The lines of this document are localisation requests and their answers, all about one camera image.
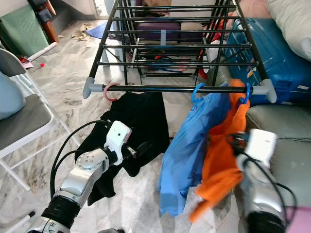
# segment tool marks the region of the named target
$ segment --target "white pillow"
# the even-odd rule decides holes
[[[268,0],[268,9],[291,49],[311,61],[311,0]]]
[[[172,0],[171,6],[215,5],[215,0]],[[210,17],[211,11],[170,12],[170,17]]]

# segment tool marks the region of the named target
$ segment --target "metal drying rack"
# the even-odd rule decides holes
[[[236,17],[228,16],[230,8],[235,8]],[[142,12],[149,10],[156,12],[201,12],[211,11],[210,17],[138,17]],[[120,17],[116,17],[116,12],[120,13]],[[221,20],[223,19],[223,28],[218,29]],[[243,27],[242,30],[227,30],[226,23],[228,19],[240,20]],[[118,30],[111,31],[110,27],[113,22],[117,22]],[[137,30],[137,25],[141,23],[170,23],[170,22],[199,22],[206,23],[205,30],[153,30],[143,31]],[[106,40],[110,33],[121,35],[121,45],[108,45]],[[166,39],[169,34],[178,34],[177,39]],[[182,33],[202,33],[202,40],[197,39],[183,39],[180,38]],[[221,33],[220,43],[211,44],[212,39],[216,33]],[[225,33],[244,33],[247,42],[244,44],[224,44]],[[144,34],[158,34],[158,38],[140,38]],[[125,44],[125,35],[128,35],[130,44]],[[210,61],[208,57],[208,48],[219,48],[217,58],[214,61]],[[221,52],[223,48],[236,48],[238,51],[232,54],[226,61],[221,61]],[[122,59],[115,56],[109,49],[121,49]],[[238,55],[242,51],[250,49],[254,60],[253,62],[227,62],[230,58]],[[126,50],[132,52],[133,58],[131,62],[126,60]],[[164,53],[151,52],[149,55],[161,56],[171,55],[177,56],[177,59],[154,59],[144,58],[142,54],[146,51],[161,50]],[[118,60],[117,62],[100,61],[103,53],[111,53]],[[179,59],[178,57],[195,56],[195,60],[192,59]],[[246,93],[246,87],[217,87],[214,86],[216,82],[216,76],[219,66],[250,66],[256,67],[259,71],[261,78],[260,86],[252,86],[250,88],[250,94],[266,95],[270,102],[276,101],[276,94],[271,80],[268,78],[263,62],[260,58],[255,41],[249,31],[245,17],[240,8],[237,0],[215,0],[215,5],[196,5],[196,6],[131,6],[130,0],[115,0],[111,14],[109,16],[106,29],[98,47],[89,77],[86,80],[86,84],[83,90],[83,97],[86,99],[91,92],[103,92],[106,87],[105,84],[94,84],[94,78],[98,69],[98,66],[121,66],[124,70],[124,83],[125,85],[115,85],[109,88],[109,91],[136,91],[136,92],[193,92],[196,86],[159,86],[159,85],[142,85],[142,77],[189,77],[195,79],[195,84],[199,74],[199,70],[202,68],[214,68],[214,75],[212,80],[212,86],[201,87],[198,92],[204,93]],[[158,73],[158,72],[146,72],[144,69],[149,68],[171,68],[176,69],[179,66],[187,66],[187,70],[193,70],[193,72],[187,73]],[[127,68],[136,68],[140,75],[141,85],[128,85]]]

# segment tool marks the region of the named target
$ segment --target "light blue cushion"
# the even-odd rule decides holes
[[[25,99],[17,84],[0,72],[0,120],[18,112],[25,105]]]

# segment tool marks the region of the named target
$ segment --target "blue shirt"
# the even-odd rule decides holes
[[[162,214],[183,212],[189,188],[202,180],[207,133],[224,121],[230,107],[228,94],[211,93],[188,113],[163,157],[158,183]]]

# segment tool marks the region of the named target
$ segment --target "marble floor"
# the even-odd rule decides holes
[[[109,110],[111,103],[101,93],[91,94],[88,99],[82,98],[82,89],[91,69],[99,39],[91,37],[88,41],[72,40],[71,34],[80,28],[84,21],[76,21],[62,32],[63,38],[57,47],[33,61],[34,68],[30,74],[45,93],[56,112],[71,130],[98,119],[103,112]],[[139,76],[135,70],[128,70],[129,82],[139,84]],[[99,67],[95,77],[96,83],[123,83],[123,73],[119,67]],[[193,85],[189,78],[144,79],[144,84],[181,84]],[[122,92],[110,92],[111,97],[120,97]],[[179,126],[191,109],[190,94],[164,93],[167,121],[170,135],[178,131]],[[91,127],[78,133],[80,142],[90,132]],[[27,154],[37,151],[53,139],[63,137],[65,131],[57,125],[39,139],[6,156],[4,161],[12,165]],[[18,219],[31,210],[39,216],[50,200],[49,179],[54,158],[63,140],[53,144],[46,150],[19,165],[14,171],[31,187],[26,191],[2,167],[0,168],[0,233],[13,225]],[[64,152],[76,149],[70,141]],[[129,177],[121,170],[114,179],[116,196],[104,198],[92,206],[84,207],[79,213],[71,229],[72,233],[96,233],[108,228],[123,228],[133,233],[237,233],[239,213],[234,195],[229,195],[218,206],[207,211],[203,218],[195,224],[189,222],[189,213],[200,198],[195,188],[190,189],[183,214],[172,217],[159,214],[159,193],[156,184],[161,168],[159,155],[144,166],[136,177]],[[66,159],[56,176],[56,185],[73,168],[73,156]],[[30,222],[21,226],[16,233],[23,233]]]

